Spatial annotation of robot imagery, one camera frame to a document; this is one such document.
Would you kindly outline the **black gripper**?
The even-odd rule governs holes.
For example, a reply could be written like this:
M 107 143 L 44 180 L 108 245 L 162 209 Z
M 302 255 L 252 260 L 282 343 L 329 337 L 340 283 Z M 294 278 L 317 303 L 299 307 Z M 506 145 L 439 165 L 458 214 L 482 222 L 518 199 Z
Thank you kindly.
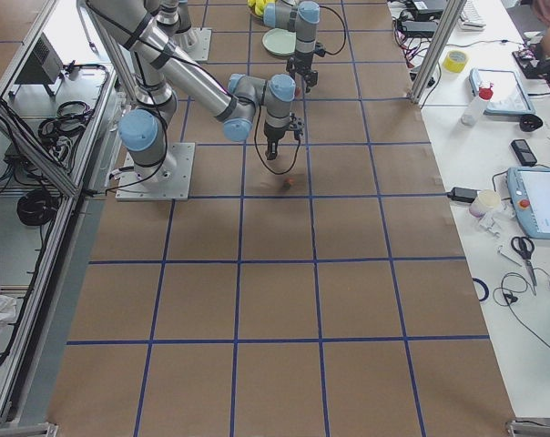
M 294 54 L 287 60 L 286 72 L 296 81 L 296 75 L 303 76 L 305 83 L 305 93 L 310 91 L 318 84 L 318 72 L 312 69 L 313 57 L 325 56 L 325 47 L 319 41 L 297 41 Z
M 291 115 L 290 119 L 282 127 L 275 127 L 269 120 L 264 122 L 263 132 L 267 139 L 267 148 L 265 156 L 268 161 L 274 160 L 278 156 L 279 141 L 286 135 L 287 132 L 292 132 L 294 139 L 300 141 L 304 131 L 303 120 L 295 115 Z

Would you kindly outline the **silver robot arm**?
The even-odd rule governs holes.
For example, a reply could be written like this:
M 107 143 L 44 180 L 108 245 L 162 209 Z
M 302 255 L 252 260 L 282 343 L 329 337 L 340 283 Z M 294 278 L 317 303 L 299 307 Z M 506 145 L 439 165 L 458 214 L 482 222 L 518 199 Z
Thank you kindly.
M 318 82 L 318 72 L 312 68 L 313 57 L 325 56 L 325 47 L 317 41 L 320 5 L 314 1 L 249 1 L 248 7 L 272 30 L 294 35 L 294 50 L 286 71 L 291 78 L 300 76 L 310 91 Z M 192 25 L 186 1 L 161 2 L 155 18 L 158 27 L 180 48 L 190 54 L 201 53 L 202 37 L 209 36 L 210 30 Z
M 188 53 L 191 21 L 186 1 L 87 1 L 86 5 L 95 21 L 133 56 L 138 79 L 154 73 L 160 84 L 168 80 L 205 107 L 222 124 L 227 139 L 246 141 L 265 111 L 267 160 L 277 157 L 279 141 L 288 132 L 301 142 L 302 123 L 291 112 L 294 79 L 282 74 L 270 79 L 234 74 L 224 87 Z

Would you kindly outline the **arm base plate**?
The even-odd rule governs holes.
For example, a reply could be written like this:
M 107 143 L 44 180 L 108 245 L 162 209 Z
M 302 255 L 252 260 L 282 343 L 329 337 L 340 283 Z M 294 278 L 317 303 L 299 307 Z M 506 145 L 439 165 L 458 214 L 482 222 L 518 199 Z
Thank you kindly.
M 197 62 L 207 62 L 212 30 L 208 27 L 191 27 L 173 35 L 175 43 Z
M 134 169 L 120 174 L 115 197 L 119 201 L 162 201 L 188 199 L 190 180 L 196 145 L 188 143 L 170 143 L 161 169 L 150 179 L 156 167 L 135 166 L 133 158 L 127 152 L 124 166 Z

